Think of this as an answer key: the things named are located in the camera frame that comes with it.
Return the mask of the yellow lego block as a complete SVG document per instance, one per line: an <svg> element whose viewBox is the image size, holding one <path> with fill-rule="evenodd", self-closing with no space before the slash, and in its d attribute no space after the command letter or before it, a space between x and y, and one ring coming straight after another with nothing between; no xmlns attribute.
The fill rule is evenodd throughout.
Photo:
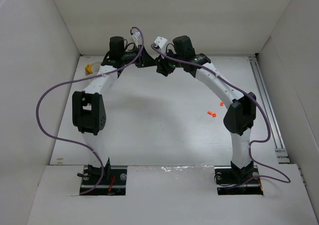
<svg viewBox="0 0 319 225"><path fill-rule="evenodd" d="M92 65L91 64L87 64L87 66L85 67L85 74L86 75L90 75L92 74L93 71L92 71Z"/></svg>

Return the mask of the small orange lego pieces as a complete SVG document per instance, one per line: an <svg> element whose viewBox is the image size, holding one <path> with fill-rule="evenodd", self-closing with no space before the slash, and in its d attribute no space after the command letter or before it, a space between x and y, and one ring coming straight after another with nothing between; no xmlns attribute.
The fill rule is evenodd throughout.
<svg viewBox="0 0 319 225"><path fill-rule="evenodd" d="M208 115L212 116L212 117L217 117L217 114L216 113L213 113L211 111L208 111L207 112Z"/></svg>

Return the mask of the white divided round container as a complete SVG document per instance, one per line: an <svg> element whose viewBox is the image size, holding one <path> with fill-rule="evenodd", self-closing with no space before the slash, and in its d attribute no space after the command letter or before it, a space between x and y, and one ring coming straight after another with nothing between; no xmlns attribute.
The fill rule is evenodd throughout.
<svg viewBox="0 0 319 225"><path fill-rule="evenodd" d="M90 77L90 76L95 76L95 75L97 75L98 72L99 72L99 70L100 70L101 64L102 64L101 61L91 63L93 73L90 74L90 75L86 75L86 74L85 74L85 76L86 76L86 77Z"/></svg>

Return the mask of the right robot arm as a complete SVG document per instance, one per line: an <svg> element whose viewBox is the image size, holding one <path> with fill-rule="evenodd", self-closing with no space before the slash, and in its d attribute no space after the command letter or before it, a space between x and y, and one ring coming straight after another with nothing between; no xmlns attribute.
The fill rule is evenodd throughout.
<svg viewBox="0 0 319 225"><path fill-rule="evenodd" d="M224 103L227 112L223 123L231 135L232 159L229 168L215 169L215 180L226 186L245 182L256 172L249 155L251 129L256 118L255 94L242 92L224 79L205 54L195 52L188 36L179 36L172 44L173 49L166 50L167 39L159 36L151 45L159 54L156 58L157 72L168 76L176 68L182 68L204 83Z"/></svg>

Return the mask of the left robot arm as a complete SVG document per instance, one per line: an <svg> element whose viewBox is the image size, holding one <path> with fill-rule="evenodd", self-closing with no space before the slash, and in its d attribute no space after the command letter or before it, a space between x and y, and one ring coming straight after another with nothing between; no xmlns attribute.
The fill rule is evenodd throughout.
<svg viewBox="0 0 319 225"><path fill-rule="evenodd" d="M107 122L107 115L103 101L103 94L118 79L122 71L109 73L130 62L137 67L153 66L154 60L142 48L141 36L132 36L134 45L129 45L121 36L110 38L110 50L99 66L97 77L90 79L90 83L82 91L75 91L72 95L72 122L84 138L85 144L93 149L94 154L89 159L89 165L95 168L105 167L109 156L104 143L102 130Z"/></svg>

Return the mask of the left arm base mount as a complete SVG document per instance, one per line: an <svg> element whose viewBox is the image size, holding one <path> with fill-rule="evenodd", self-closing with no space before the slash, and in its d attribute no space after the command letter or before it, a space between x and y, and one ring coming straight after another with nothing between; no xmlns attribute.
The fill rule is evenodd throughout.
<svg viewBox="0 0 319 225"><path fill-rule="evenodd" d="M98 186L91 190L101 177L101 168L85 166L77 176L81 178L79 193L84 196L124 196L126 194L127 167L109 166Z"/></svg>

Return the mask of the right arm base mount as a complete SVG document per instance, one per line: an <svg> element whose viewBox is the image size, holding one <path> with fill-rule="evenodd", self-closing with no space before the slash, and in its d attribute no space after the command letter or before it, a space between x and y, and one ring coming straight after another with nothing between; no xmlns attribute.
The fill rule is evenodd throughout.
<svg viewBox="0 0 319 225"><path fill-rule="evenodd" d="M239 178L235 175L234 170L230 166L219 166L214 168L214 181L217 185L218 195L263 195L261 182L259 179L253 178L254 173L258 173L255 166L254 169Z"/></svg>

